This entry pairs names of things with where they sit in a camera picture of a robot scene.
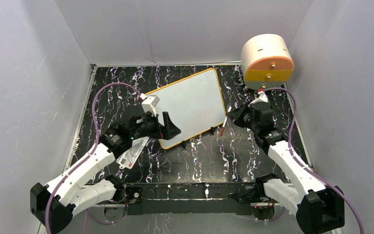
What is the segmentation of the yellow framed whiteboard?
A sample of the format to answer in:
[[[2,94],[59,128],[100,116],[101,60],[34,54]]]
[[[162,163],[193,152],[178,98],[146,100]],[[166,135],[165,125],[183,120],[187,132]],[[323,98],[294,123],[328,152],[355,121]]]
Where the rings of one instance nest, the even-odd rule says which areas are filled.
[[[209,68],[146,93],[159,98],[155,106],[163,124],[163,112],[181,130],[171,140],[160,139],[163,149],[169,149],[224,122],[225,105],[217,71]]]

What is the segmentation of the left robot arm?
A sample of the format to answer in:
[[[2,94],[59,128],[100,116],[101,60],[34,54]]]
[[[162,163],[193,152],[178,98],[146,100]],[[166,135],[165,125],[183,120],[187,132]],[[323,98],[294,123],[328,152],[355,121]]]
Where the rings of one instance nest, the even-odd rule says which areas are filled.
[[[163,112],[164,123],[147,112],[130,118],[128,125],[110,127],[87,154],[71,168],[47,184],[35,184],[30,190],[31,213],[45,226],[49,234],[64,230],[81,211],[103,201],[114,203],[128,199],[125,183],[110,175],[95,185],[85,184],[117,159],[128,164],[130,156],[139,156],[149,139],[170,140],[181,130]]]

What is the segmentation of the white whiteboard marker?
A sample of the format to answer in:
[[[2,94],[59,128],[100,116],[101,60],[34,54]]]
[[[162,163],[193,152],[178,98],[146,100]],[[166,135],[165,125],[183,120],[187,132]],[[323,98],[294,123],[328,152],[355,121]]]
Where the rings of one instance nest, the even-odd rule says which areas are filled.
[[[222,124],[221,130],[220,130],[220,134],[219,134],[219,136],[221,136],[221,137],[222,137],[223,134],[224,134],[225,126],[226,126],[226,123],[227,123],[227,120],[228,120],[227,113],[230,112],[231,109],[232,109],[231,106],[229,106],[228,109],[227,109],[227,112],[226,112],[226,115],[225,115],[225,118],[224,118],[224,122],[223,122],[223,124]]]

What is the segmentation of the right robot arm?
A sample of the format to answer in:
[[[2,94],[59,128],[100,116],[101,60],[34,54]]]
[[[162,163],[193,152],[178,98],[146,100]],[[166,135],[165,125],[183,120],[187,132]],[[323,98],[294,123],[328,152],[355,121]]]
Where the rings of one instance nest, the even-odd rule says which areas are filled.
[[[256,144],[286,174],[293,186],[289,187],[275,174],[256,178],[255,197],[261,202],[277,201],[296,217],[305,234],[321,234],[345,224],[344,200],[340,189],[330,186],[307,172],[307,164],[292,149],[288,137],[276,128],[273,109],[268,102],[244,103],[226,113],[236,126],[254,134]]]

